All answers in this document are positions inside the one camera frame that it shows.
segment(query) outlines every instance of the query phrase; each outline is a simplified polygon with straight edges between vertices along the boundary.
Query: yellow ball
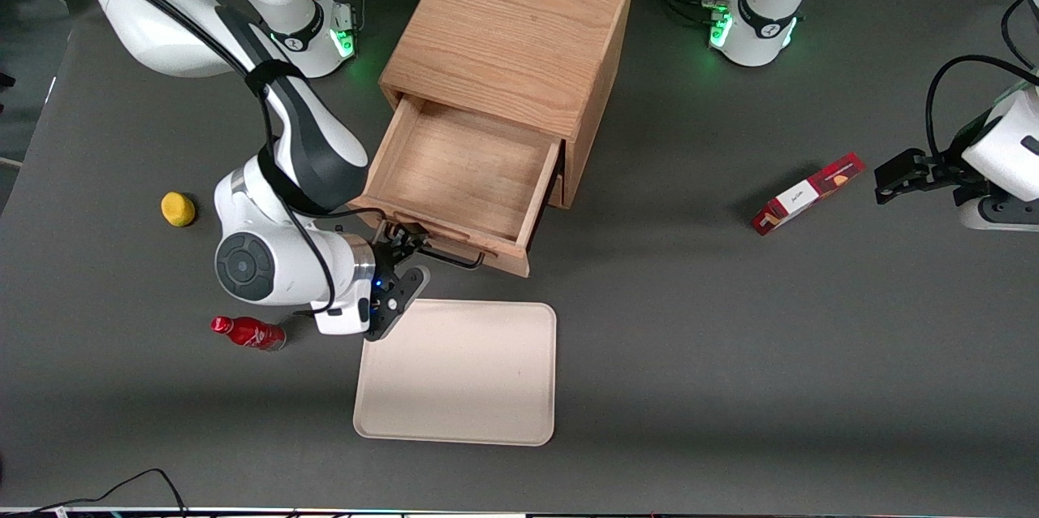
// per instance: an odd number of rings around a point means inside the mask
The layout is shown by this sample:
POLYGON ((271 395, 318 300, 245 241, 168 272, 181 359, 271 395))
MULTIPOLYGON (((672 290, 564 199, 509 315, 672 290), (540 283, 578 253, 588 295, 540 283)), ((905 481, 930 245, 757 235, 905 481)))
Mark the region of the yellow ball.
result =
POLYGON ((162 216, 178 228, 194 221, 194 205, 184 193, 168 192, 162 197, 162 216))

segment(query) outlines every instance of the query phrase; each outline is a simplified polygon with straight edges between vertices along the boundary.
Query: wooden cabinet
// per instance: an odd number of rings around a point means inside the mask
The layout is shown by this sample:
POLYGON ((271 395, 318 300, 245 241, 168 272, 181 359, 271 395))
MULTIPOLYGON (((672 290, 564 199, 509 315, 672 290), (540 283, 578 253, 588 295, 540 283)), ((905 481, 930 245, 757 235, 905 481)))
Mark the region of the wooden cabinet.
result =
POLYGON ((421 0, 379 79, 396 114, 350 205, 526 277, 541 208, 574 202, 630 3, 421 0))

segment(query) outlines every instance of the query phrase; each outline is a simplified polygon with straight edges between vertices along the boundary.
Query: red plastic bottle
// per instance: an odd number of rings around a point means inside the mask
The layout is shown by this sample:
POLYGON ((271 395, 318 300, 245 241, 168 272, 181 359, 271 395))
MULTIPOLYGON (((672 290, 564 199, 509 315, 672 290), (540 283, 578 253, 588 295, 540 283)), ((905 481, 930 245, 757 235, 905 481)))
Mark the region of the red plastic bottle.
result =
POLYGON ((237 345, 277 352, 285 347, 285 330, 252 318, 213 318, 209 325, 216 333, 222 333, 237 345))

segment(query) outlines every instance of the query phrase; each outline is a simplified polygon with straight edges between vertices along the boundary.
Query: drawer handle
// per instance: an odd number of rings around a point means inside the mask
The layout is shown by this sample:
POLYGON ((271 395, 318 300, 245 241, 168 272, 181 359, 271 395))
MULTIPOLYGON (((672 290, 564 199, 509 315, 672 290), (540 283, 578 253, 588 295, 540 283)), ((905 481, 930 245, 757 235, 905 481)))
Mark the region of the drawer handle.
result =
POLYGON ((486 258, 486 252, 480 252, 476 260, 472 263, 464 263, 462 260, 455 258, 453 255, 441 254, 441 252, 433 251, 431 248, 419 248, 419 254, 427 255, 429 258, 438 260, 442 263, 448 263, 450 266, 457 267, 461 270, 477 270, 479 267, 483 266, 483 258, 486 258))

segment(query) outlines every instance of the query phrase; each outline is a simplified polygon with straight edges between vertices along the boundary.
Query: plastic tray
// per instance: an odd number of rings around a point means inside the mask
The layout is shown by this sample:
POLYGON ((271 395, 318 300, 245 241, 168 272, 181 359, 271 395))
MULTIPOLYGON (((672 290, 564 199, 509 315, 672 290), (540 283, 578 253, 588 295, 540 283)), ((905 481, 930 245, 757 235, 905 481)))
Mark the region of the plastic tray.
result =
POLYGON ((353 427, 370 439, 538 446, 555 401, 548 304, 416 300, 385 339, 365 342, 353 427))

